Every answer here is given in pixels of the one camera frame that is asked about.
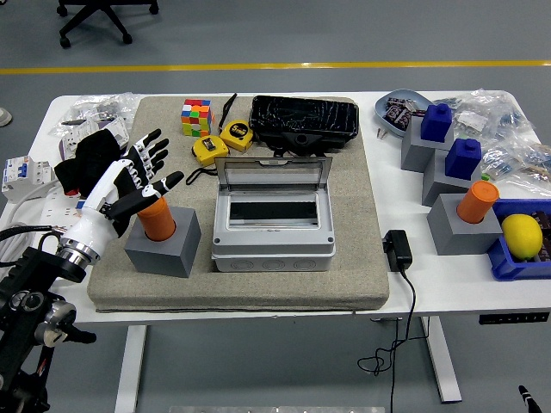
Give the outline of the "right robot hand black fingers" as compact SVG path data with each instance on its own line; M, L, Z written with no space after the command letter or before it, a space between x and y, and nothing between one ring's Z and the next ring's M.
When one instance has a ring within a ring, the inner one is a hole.
M529 413L542 413L542 408L524 385L519 385L518 391Z

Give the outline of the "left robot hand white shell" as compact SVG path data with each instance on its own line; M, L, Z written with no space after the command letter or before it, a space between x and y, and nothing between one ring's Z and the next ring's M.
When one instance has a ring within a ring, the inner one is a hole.
M98 260L108 244L127 230L130 218L150 207L183 178L176 171L155 181L168 156L168 139L155 129L127 147L102 129L77 144L75 157L59 163L55 174L64 191L84 198L81 218L59 241L59 256Z

